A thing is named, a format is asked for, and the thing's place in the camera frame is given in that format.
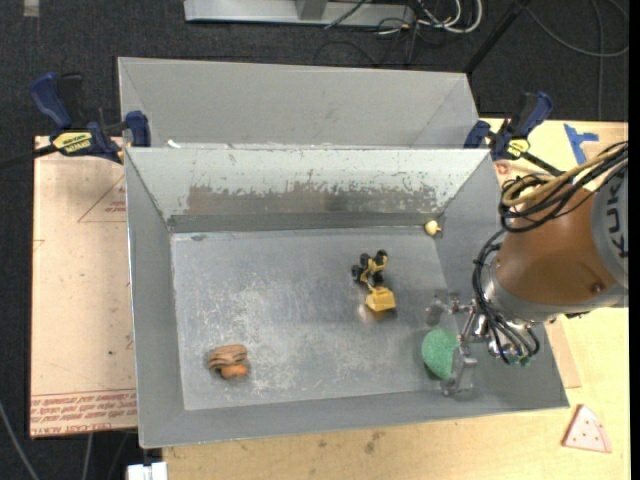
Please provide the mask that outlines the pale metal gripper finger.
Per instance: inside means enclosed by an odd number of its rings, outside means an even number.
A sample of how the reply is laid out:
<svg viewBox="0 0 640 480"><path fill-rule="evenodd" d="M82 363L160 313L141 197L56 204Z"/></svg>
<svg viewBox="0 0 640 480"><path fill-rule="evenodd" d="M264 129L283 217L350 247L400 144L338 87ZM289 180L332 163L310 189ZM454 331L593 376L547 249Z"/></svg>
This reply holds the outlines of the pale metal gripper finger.
<svg viewBox="0 0 640 480"><path fill-rule="evenodd" d="M438 326L443 318L456 318L471 309L472 304L462 301L458 292L436 291L425 308L426 322L429 326Z"/></svg>
<svg viewBox="0 0 640 480"><path fill-rule="evenodd" d="M453 353L451 375L440 382L442 394L451 397L470 391L477 365L477 358L467 348L458 347Z"/></svg>

